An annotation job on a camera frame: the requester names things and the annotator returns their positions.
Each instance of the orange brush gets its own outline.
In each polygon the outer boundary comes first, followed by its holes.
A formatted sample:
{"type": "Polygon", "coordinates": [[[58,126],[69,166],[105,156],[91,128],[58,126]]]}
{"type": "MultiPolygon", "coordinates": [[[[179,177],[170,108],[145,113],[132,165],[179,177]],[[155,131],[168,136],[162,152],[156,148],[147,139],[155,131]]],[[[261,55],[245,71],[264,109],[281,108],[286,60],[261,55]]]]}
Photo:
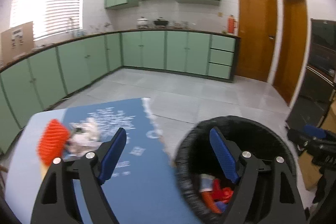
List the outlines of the orange brush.
{"type": "Polygon", "coordinates": [[[49,122],[37,146],[37,154],[46,166],[50,166],[54,158],[61,156],[69,137],[68,129],[57,119],[49,122]]]}

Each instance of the tile floor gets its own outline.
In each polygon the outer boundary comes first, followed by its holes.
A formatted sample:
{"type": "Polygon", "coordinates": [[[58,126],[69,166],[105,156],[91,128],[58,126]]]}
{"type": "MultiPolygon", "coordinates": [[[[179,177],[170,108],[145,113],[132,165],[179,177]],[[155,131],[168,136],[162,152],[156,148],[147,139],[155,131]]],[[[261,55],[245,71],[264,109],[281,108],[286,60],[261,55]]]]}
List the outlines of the tile floor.
{"type": "MultiPolygon", "coordinates": [[[[183,75],[121,69],[90,88],[65,100],[56,109],[130,98],[150,97],[151,111],[163,131],[168,152],[175,151],[193,126],[217,116],[237,115],[262,123],[288,144],[284,121],[290,111],[268,83],[244,77],[224,83],[183,75]]],[[[304,207],[310,206],[313,191],[306,191],[297,165],[298,189],[304,207]]]]}

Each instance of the metal screw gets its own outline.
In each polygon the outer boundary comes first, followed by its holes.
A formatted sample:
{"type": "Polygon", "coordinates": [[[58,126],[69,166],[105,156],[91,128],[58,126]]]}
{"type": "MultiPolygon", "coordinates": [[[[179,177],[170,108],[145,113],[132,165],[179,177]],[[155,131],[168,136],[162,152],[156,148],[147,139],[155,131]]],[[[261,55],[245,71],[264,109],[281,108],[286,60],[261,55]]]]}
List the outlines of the metal screw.
{"type": "Polygon", "coordinates": [[[86,153],[86,155],[85,155],[85,157],[86,157],[87,159],[92,159],[92,158],[94,158],[94,156],[95,156],[95,153],[94,153],[94,152],[88,152],[88,153],[86,153]]]}
{"type": "Polygon", "coordinates": [[[52,162],[54,164],[59,164],[61,162],[61,158],[54,158],[52,162]]]}
{"type": "Polygon", "coordinates": [[[283,157],[277,157],[277,162],[279,163],[283,163],[285,160],[283,159],[283,157]]]}
{"type": "Polygon", "coordinates": [[[251,157],[251,153],[249,151],[244,151],[242,153],[242,155],[243,155],[244,158],[250,158],[251,157]]]}

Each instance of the black trash bin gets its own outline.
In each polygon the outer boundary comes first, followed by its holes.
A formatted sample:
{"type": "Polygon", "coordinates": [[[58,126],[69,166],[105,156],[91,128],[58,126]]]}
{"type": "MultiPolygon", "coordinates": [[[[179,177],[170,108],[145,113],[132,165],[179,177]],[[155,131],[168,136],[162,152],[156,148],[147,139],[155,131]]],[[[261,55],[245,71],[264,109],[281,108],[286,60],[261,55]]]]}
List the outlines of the black trash bin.
{"type": "MultiPolygon", "coordinates": [[[[217,223],[221,215],[213,213],[203,203],[199,194],[199,176],[201,174],[213,175],[221,179],[222,187],[229,186],[234,189],[234,185],[225,178],[209,141],[209,132],[215,126],[227,140],[234,141],[242,151],[250,151],[265,163],[270,163],[277,156],[283,157],[296,179],[295,161],[290,150],[284,141],[269,128],[237,116],[216,117],[202,121],[180,144],[175,164],[177,185],[190,208],[205,224],[217,223]]],[[[271,179],[270,176],[263,178],[263,182],[257,182],[255,192],[258,192],[258,184],[264,187],[265,183],[268,183],[267,180],[271,179]]],[[[255,218],[252,209],[248,218],[255,218]]]]}

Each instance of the door frame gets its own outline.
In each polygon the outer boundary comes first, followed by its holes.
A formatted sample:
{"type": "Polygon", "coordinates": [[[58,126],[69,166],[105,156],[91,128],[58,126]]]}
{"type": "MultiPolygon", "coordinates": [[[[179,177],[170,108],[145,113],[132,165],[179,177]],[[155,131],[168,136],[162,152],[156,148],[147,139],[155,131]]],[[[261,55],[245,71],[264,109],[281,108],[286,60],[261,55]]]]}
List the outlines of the door frame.
{"type": "MultiPolygon", "coordinates": [[[[297,80],[297,84],[295,87],[295,90],[293,92],[292,98],[288,104],[289,108],[292,108],[301,89],[301,85],[305,76],[305,68],[307,66],[308,63],[308,57],[309,57],[309,51],[310,51],[310,38],[311,38],[311,20],[309,18],[309,13],[308,13],[308,5],[307,5],[307,0],[305,1],[305,6],[306,6],[306,14],[307,14],[307,33],[306,33],[306,42],[305,42],[305,49],[304,49],[304,54],[303,54],[303,60],[302,60],[302,65],[301,65],[301,69],[300,69],[300,74],[297,80]]],[[[283,43],[283,33],[284,33],[284,28],[285,28],[285,15],[284,15],[284,0],[282,0],[282,5],[283,5],[283,25],[282,25],[282,30],[281,30],[281,43],[280,43],[280,50],[278,53],[278,59],[277,59],[277,65],[276,65],[276,69],[275,69],[275,74],[274,74],[274,78],[272,81],[272,86],[274,86],[274,81],[276,78],[276,74],[278,72],[278,66],[279,66],[279,62],[280,62],[280,54],[281,54],[281,46],[283,43]]]]}

